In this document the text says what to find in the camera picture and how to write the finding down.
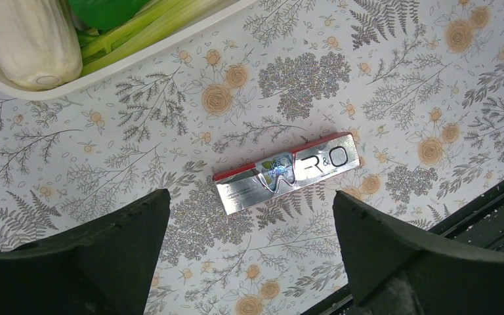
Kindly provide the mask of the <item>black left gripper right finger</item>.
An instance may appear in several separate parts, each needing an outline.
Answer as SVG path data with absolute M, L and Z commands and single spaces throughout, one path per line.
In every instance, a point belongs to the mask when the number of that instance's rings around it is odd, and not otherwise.
M 350 314 L 504 314 L 504 252 L 436 235 L 344 192 L 333 216 Z

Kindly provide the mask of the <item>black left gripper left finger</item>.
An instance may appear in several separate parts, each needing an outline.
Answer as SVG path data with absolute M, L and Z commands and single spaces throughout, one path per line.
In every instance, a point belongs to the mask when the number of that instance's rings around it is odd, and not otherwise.
M 142 314 L 170 215 L 158 189 L 65 232 L 0 251 L 0 314 Z

